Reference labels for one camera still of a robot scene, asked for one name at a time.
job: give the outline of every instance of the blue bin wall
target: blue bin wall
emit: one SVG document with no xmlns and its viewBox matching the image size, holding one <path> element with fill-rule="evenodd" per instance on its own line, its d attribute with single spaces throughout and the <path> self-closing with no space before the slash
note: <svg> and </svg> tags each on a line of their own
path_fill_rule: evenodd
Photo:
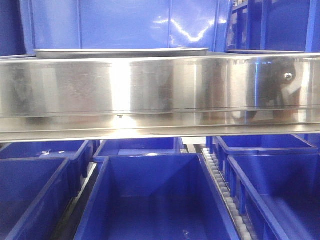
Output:
<svg viewBox="0 0 320 240">
<path fill-rule="evenodd" d="M 179 154 L 181 149 L 181 137 L 110 139 L 102 142 L 93 160 L 101 162 L 114 155 Z"/>
<path fill-rule="evenodd" d="M 0 1 L 0 56 L 26 53 L 19 0 Z"/>
<path fill-rule="evenodd" d="M 46 240 L 71 200 L 70 161 L 0 161 L 0 239 Z"/>
<path fill-rule="evenodd" d="M 74 196 L 78 195 L 82 188 L 82 178 L 88 176 L 87 167 L 92 154 L 91 141 L 17 142 L 0 149 L 0 159 L 69 158 L 72 167 L 69 183 Z"/>
<path fill-rule="evenodd" d="M 216 151 L 221 171 L 228 168 L 228 155 L 316 154 L 319 148 L 297 135 L 219 136 Z"/>
<path fill-rule="evenodd" d="M 274 239 L 265 236 L 266 226 L 279 240 L 319 238 L 318 154 L 233 156 L 228 161 L 230 175 L 236 175 L 229 181 L 231 192 L 238 192 L 239 199 L 246 196 L 240 208 L 249 214 L 258 239 Z"/>
<path fill-rule="evenodd" d="M 28 54 L 174 47 L 224 52 L 231 5 L 232 0 L 20 0 Z"/>
<path fill-rule="evenodd" d="M 75 239 L 186 238 L 239 240 L 203 158 L 106 158 Z"/>
<path fill-rule="evenodd" d="M 318 0 L 248 0 L 232 14 L 228 49 L 320 51 Z"/>
</svg>

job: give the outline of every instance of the metal panel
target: metal panel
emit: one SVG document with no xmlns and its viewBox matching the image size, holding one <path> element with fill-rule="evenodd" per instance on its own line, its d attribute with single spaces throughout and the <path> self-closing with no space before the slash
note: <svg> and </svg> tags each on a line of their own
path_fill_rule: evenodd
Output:
<svg viewBox="0 0 320 240">
<path fill-rule="evenodd" d="M 0 141 L 13 140 L 6 133 L 14 132 L 26 140 L 48 131 L 53 138 L 128 129 L 199 136 L 204 128 L 222 135 L 234 126 L 242 133 L 282 133 L 276 125 L 283 124 L 289 132 L 319 131 L 316 53 L 18 58 L 1 60 L 0 75 Z M 305 124 L 315 128 L 297 127 Z"/>
</svg>

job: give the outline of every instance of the reflective metal surface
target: reflective metal surface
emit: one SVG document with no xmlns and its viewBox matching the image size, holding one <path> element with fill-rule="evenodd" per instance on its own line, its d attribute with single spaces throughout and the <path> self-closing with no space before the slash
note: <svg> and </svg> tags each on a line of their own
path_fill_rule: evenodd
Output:
<svg viewBox="0 0 320 240">
<path fill-rule="evenodd" d="M 205 56 L 208 48 L 38 49 L 34 51 L 38 59 L 103 59 Z"/>
<path fill-rule="evenodd" d="M 20 58 L 0 76 L 0 142 L 320 132 L 318 53 Z"/>
</svg>

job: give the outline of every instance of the metal bolt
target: metal bolt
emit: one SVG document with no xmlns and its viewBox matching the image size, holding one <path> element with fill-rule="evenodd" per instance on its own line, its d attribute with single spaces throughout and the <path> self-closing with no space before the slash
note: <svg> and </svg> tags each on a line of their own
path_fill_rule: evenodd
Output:
<svg viewBox="0 0 320 240">
<path fill-rule="evenodd" d="M 294 77 L 293 74 L 290 72 L 287 72 L 284 74 L 284 79 L 288 82 L 291 81 L 293 77 Z"/>
</svg>

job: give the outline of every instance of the metal shelf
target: metal shelf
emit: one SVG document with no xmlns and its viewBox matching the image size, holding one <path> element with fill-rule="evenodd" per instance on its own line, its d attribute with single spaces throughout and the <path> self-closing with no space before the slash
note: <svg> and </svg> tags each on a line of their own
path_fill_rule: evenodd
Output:
<svg viewBox="0 0 320 240">
<path fill-rule="evenodd" d="M 0 142 L 320 132 L 320 54 L 0 60 Z"/>
</svg>

